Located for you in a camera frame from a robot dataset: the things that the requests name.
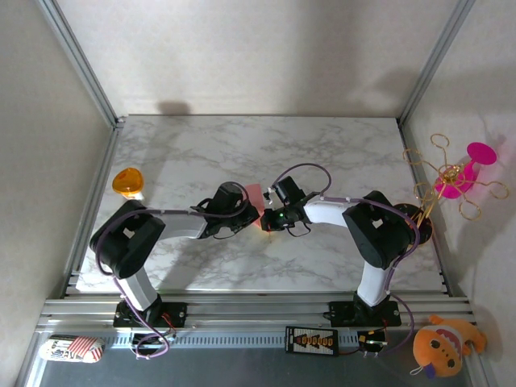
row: red wire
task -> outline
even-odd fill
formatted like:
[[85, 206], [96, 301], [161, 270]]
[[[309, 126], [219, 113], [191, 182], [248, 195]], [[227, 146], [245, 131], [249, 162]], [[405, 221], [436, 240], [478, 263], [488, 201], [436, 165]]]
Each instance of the red wire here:
[[389, 325], [389, 323], [384, 318], [382, 318], [381, 321], [384, 322], [385, 341], [388, 343], [389, 337], [387, 336], [387, 326]]
[[172, 325], [170, 315], [167, 312], [164, 312], [161, 315], [161, 317], [163, 318], [164, 321], [166, 321], [166, 323], [169, 325], [170, 329], [174, 329], [174, 333], [177, 333], [176, 327], [174, 325]]

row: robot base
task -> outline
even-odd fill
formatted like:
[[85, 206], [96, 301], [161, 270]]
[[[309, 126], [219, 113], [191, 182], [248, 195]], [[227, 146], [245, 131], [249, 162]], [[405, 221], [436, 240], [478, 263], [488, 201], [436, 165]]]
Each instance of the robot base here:
[[330, 302], [330, 311], [324, 317], [331, 321], [331, 327], [399, 327], [402, 324], [397, 302], [383, 301], [371, 308], [362, 302]]
[[[186, 305], [187, 304], [184, 302], [161, 302], [158, 308], [154, 309], [152, 312], [153, 317], [152, 321], [150, 322], [151, 325], [155, 328], [169, 328], [169, 325], [165, 319], [161, 317], [163, 314], [168, 314], [174, 327], [184, 327], [186, 320]], [[142, 325], [136, 316], [134, 316], [129, 306], [127, 306], [127, 303], [122, 301], [116, 306], [113, 327], [140, 328]]]

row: pink block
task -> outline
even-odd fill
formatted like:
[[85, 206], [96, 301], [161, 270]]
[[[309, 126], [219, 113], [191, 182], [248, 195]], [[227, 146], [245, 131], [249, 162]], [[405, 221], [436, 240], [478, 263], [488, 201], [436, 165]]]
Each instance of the pink block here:
[[[261, 218], [265, 212], [264, 196], [261, 192], [261, 185], [259, 183], [250, 184], [246, 185], [245, 189], [249, 193], [249, 201], [256, 208]], [[257, 225], [261, 229], [260, 218], [255, 220], [253, 224]]]

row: black mount plate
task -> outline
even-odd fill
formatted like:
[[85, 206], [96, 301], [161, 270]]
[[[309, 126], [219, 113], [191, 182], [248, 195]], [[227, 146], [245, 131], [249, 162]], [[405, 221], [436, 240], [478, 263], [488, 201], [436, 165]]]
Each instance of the black mount plate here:
[[[185, 326], [186, 307], [184, 302], [163, 302], [160, 306], [160, 315], [167, 313], [170, 316], [172, 325], [176, 328]], [[169, 325], [163, 318], [158, 318], [152, 323], [155, 328], [168, 328]], [[114, 314], [113, 327], [115, 328], [138, 328], [141, 324], [133, 315], [125, 301], [119, 302]]]
[[[408, 203], [400, 203], [394, 206], [396, 210], [400, 210], [403, 214], [410, 216], [416, 223], [419, 220], [419, 217], [422, 216], [423, 211], [421, 208], [415, 206], [414, 204]], [[424, 244], [432, 237], [434, 233], [434, 226], [430, 218], [423, 219], [421, 225], [419, 226], [419, 234], [421, 239], [419, 240], [419, 244]]]
[[399, 327], [402, 324], [397, 302], [388, 301], [373, 315], [360, 313], [353, 301], [330, 302], [330, 311], [325, 313], [331, 327]]

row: orange plush toy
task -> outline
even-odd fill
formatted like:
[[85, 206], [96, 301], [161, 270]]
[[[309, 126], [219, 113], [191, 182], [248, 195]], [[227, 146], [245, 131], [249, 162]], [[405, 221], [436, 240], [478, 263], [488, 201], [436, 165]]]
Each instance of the orange plush toy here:
[[471, 341], [475, 351], [484, 351], [487, 339], [474, 325], [459, 319], [430, 316], [434, 325], [422, 328], [414, 338], [414, 357], [419, 368], [411, 374], [424, 370], [429, 378], [453, 377], [462, 369], [462, 356], [471, 353], [466, 345]]

